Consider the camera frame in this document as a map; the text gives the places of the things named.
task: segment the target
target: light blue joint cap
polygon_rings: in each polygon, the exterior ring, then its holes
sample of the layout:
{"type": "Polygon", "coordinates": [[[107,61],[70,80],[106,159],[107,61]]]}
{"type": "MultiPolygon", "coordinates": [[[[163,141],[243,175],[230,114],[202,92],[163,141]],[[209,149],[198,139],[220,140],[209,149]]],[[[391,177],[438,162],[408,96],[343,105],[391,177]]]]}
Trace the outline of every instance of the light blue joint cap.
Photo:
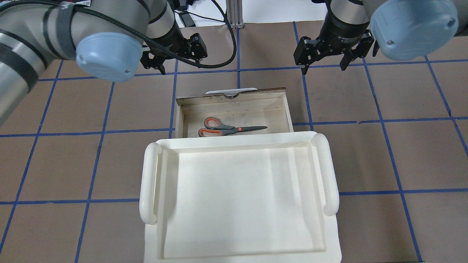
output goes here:
{"type": "Polygon", "coordinates": [[[135,75],[142,52],[141,44],[133,37],[103,32],[87,36],[78,43],[76,63],[92,76],[123,82],[135,75]]]}
{"type": "Polygon", "coordinates": [[[425,56],[445,45],[458,29],[450,0],[389,0],[371,18],[380,50],[393,60],[425,56]]]}

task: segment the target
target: wooden drawer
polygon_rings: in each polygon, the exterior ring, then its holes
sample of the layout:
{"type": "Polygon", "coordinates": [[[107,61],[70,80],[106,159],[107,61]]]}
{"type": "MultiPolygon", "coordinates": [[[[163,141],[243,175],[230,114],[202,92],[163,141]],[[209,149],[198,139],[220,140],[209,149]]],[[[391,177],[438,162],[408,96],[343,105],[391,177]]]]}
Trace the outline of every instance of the wooden drawer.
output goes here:
{"type": "Polygon", "coordinates": [[[286,100],[286,88],[269,88],[242,91],[235,98],[224,93],[205,94],[197,97],[178,97],[175,109],[173,138],[198,137],[207,117],[219,118],[224,124],[236,127],[267,126],[247,134],[293,132],[291,114],[286,100]]]}

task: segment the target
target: white tray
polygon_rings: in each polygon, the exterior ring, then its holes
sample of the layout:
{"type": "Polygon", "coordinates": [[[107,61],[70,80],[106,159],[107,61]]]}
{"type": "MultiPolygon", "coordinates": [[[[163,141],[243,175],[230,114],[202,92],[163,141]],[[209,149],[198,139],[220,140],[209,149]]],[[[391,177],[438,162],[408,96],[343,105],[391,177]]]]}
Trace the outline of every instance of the white tray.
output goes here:
{"type": "Polygon", "coordinates": [[[146,263],[338,263],[339,196],[313,131],[163,139],[145,152],[146,263]]]}

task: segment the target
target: cable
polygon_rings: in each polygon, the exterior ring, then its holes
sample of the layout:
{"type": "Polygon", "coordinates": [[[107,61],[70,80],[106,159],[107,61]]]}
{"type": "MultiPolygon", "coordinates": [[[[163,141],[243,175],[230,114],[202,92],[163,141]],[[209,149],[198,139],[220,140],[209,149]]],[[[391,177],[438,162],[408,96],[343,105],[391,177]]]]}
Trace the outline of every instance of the cable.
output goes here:
{"type": "Polygon", "coordinates": [[[205,19],[208,19],[208,20],[213,20],[213,21],[218,21],[218,22],[224,23],[224,21],[222,21],[222,20],[215,19],[215,18],[210,18],[210,17],[206,17],[206,16],[202,16],[202,15],[198,15],[198,14],[189,12],[189,11],[187,11],[187,10],[179,10],[179,9],[176,9],[176,11],[181,11],[182,13],[177,12],[177,13],[180,14],[180,15],[183,15],[184,13],[188,13],[188,14],[191,14],[191,15],[194,15],[194,16],[198,16],[198,17],[201,17],[201,18],[205,18],[205,19]]]}
{"type": "MultiPolygon", "coordinates": [[[[138,38],[141,38],[143,41],[146,42],[146,44],[148,46],[159,49],[163,53],[165,53],[166,55],[168,55],[168,56],[170,56],[172,58],[175,58],[177,60],[180,60],[180,61],[182,61],[182,62],[184,62],[186,64],[196,66],[196,67],[199,67],[199,68],[219,68],[219,67],[223,67],[223,66],[228,65],[229,63],[231,63],[234,60],[235,55],[236,55],[236,51],[237,51],[237,45],[236,45],[236,40],[235,40],[233,28],[231,27],[231,23],[227,19],[227,15],[224,13],[223,9],[219,6],[219,4],[215,0],[212,0],[212,2],[216,6],[216,8],[221,12],[221,14],[223,15],[224,23],[226,23],[227,28],[229,29],[229,33],[231,34],[232,41],[233,41],[233,54],[231,55],[231,57],[227,61],[225,61],[223,63],[214,64],[214,65],[200,64],[200,63],[190,61],[190,60],[188,60],[186,58],[183,58],[183,57],[175,54],[174,52],[168,50],[166,47],[159,44],[158,42],[156,42],[156,41],[152,40],[151,38],[147,37],[145,34],[140,33],[137,30],[135,30],[135,29],[133,29],[133,28],[119,22],[118,20],[116,20],[116,19],[114,19],[112,17],[109,17],[107,15],[104,15],[104,14],[102,14],[100,12],[94,11],[92,9],[87,9],[87,8],[84,8],[84,7],[79,7],[79,6],[75,7],[75,10],[77,12],[81,12],[81,13],[88,14],[88,15],[93,15],[93,16],[96,16],[96,17],[101,18],[103,20],[106,20],[106,21],[108,21],[108,22],[110,22],[110,23],[124,29],[125,31],[133,34],[134,36],[136,36],[138,38]]],[[[7,4],[3,5],[3,6],[0,6],[0,15],[1,15],[1,12],[6,10],[7,8],[18,6],[18,5],[24,5],[24,4],[42,4],[42,5],[51,5],[51,6],[56,6],[56,7],[60,6],[59,3],[52,2],[52,1],[49,1],[49,0],[15,1],[15,2],[7,3],[7,4]]]]}

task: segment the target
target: scissors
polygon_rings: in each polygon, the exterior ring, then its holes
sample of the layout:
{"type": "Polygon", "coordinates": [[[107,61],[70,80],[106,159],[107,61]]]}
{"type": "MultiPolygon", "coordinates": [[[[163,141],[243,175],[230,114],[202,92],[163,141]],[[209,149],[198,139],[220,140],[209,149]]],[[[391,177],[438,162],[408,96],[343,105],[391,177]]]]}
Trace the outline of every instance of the scissors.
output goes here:
{"type": "Polygon", "coordinates": [[[268,128],[267,126],[249,126],[249,127],[234,127],[223,124],[218,118],[208,117],[204,121],[206,129],[198,130],[200,137],[214,137],[235,134],[237,132],[258,131],[268,128]]]}

